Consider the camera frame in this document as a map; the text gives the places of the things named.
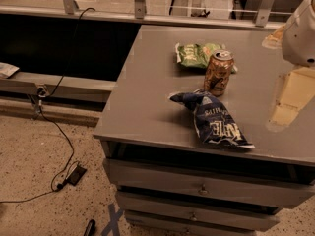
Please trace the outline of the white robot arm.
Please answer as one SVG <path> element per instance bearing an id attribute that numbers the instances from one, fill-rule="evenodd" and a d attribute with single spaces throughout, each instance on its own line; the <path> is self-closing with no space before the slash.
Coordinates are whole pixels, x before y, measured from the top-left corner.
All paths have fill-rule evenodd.
<path id="1" fill-rule="evenodd" d="M 315 66 L 315 0 L 303 0 L 288 18 L 282 41 L 283 59 L 291 64 Z"/>

